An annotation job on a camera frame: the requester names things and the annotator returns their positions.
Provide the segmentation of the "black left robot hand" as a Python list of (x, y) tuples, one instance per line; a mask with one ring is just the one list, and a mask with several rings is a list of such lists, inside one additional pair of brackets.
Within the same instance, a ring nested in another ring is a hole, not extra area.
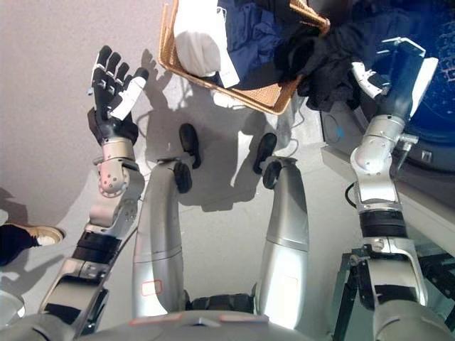
[(92, 68), (91, 90), (94, 107), (87, 113), (90, 131), (98, 144), (109, 139), (124, 138), (137, 142), (139, 128), (133, 122), (132, 109), (149, 79), (143, 67), (133, 75), (121, 55), (105, 45), (97, 54)]

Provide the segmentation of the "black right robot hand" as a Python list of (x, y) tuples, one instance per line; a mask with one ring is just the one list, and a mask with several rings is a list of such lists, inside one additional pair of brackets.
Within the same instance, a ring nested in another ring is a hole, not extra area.
[(352, 62), (351, 65), (354, 78), (361, 90), (378, 104), (379, 114), (399, 117), (404, 122), (410, 120), (413, 105), (412, 91), (418, 74), (416, 68), (409, 65), (399, 67), (395, 71), (395, 81), (388, 92), (384, 93), (381, 87), (370, 81), (371, 77), (377, 75), (375, 71), (366, 70), (362, 62)]

